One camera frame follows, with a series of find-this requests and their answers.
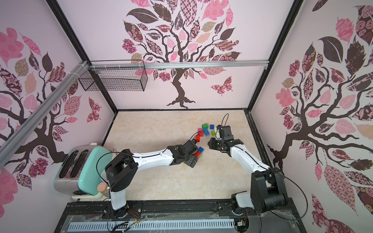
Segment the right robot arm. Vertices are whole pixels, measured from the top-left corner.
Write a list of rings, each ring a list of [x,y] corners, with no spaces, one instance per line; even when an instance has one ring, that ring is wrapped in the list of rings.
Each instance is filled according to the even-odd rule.
[[[284,176],[278,169],[264,164],[249,152],[241,140],[234,138],[230,126],[218,125],[208,147],[228,154],[251,175],[250,192],[233,195],[238,208],[252,208],[264,213],[288,204]]]

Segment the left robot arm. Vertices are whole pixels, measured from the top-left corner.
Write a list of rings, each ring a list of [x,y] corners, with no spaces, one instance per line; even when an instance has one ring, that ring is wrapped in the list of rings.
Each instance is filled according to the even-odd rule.
[[[193,159],[198,151],[195,139],[188,140],[183,145],[168,146],[149,153],[132,153],[129,149],[122,150],[105,167],[113,210],[127,206],[126,188],[137,172],[184,163],[190,158]]]

